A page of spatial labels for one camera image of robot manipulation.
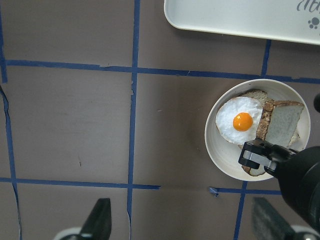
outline blue tape grid line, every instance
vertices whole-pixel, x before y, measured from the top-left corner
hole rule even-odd
[[[138,67],[139,56],[139,26],[140,26],[140,0],[134,0],[134,20],[133,20],[133,47],[132,47],[132,69]],[[129,129],[129,161],[128,161],[128,188],[126,210],[131,226],[132,198],[134,183],[134,157],[135,157],[135,131],[136,131],[136,100],[138,74],[132,72],[131,84],[131,109],[130,109],[130,129]]]
[[[266,75],[267,75],[270,47],[271,47],[271,40],[267,39],[266,43],[265,43],[264,56],[263,56],[263,62],[262,62],[262,67],[261,67],[261,77],[262,78],[266,78]],[[239,237],[242,213],[244,210],[244,204],[245,204],[245,198],[246,198],[247,185],[248,185],[248,182],[243,181],[242,188],[241,188],[240,201],[239,201],[239,206],[238,206],[238,212],[237,212],[237,216],[236,216],[233,240],[238,240],[238,237]]]
[[[2,87],[0,87],[0,94],[2,95],[4,114],[5,114],[5,131],[6,131],[6,141],[7,141],[9,165],[10,165],[10,175],[11,175],[10,182],[12,183],[15,202],[16,202],[16,208],[17,208],[18,225],[19,225],[19,239],[22,240],[20,207],[19,207],[19,198],[18,198],[18,185],[17,185],[16,168],[15,168],[14,145],[13,145],[13,140],[12,140],[11,120],[10,120],[10,116],[9,116],[9,102],[8,102],[7,96],[5,95]]]
[[[137,67],[137,66],[106,66],[105,67],[105,66],[94,65],[94,64],[28,61],[28,60],[6,60],[5,62],[6,62],[6,66],[16,66],[16,67],[43,67],[43,68],[58,68],[58,69],[75,69],[75,70],[135,73],[135,74],[157,74],[157,75],[168,75],[168,76],[243,79],[243,80],[266,78],[266,79],[278,80],[280,82],[320,84],[320,78],[310,78],[310,77],[292,78],[290,76],[278,76],[278,75],[255,75],[255,74],[242,74],[242,73],[217,72],[217,71],[189,71],[189,70],[174,70],[174,69],[161,69],[161,68],[145,68],[145,67]]]
[[[238,212],[236,215],[233,240],[238,240],[238,237],[239,237],[240,224],[241,224],[242,213],[244,210],[247,185],[248,185],[247,181],[242,182],[241,195],[240,195],[240,201],[238,206]]]
[[[1,68],[2,83],[7,83],[8,77],[7,77],[7,66],[6,66],[6,59],[5,59],[5,53],[4,53],[4,36],[2,31],[1,8],[0,8],[0,68]]]
[[[6,182],[7,178],[0,178],[0,182]],[[109,182],[89,182],[89,181],[58,181],[58,180],[41,180],[41,179],[23,179],[17,178],[16,182],[19,184],[40,184],[40,185],[61,185],[61,186],[75,186],[75,187],[96,187],[96,188],[119,188],[119,189],[149,189],[158,190],[161,186],[158,185],[144,185],[144,184],[129,184],[126,183],[109,183]]]
[[[262,70],[261,70],[261,77],[262,78],[266,78],[266,75],[267,75],[270,47],[271,47],[271,40],[267,39],[266,44],[265,44],[263,62],[262,62]]]
[[[261,195],[281,195],[280,190],[263,190],[263,189],[243,189],[243,188],[215,188],[218,193],[227,194],[261,194]]]
[[[8,177],[0,177],[1,183],[11,183],[11,178]]]

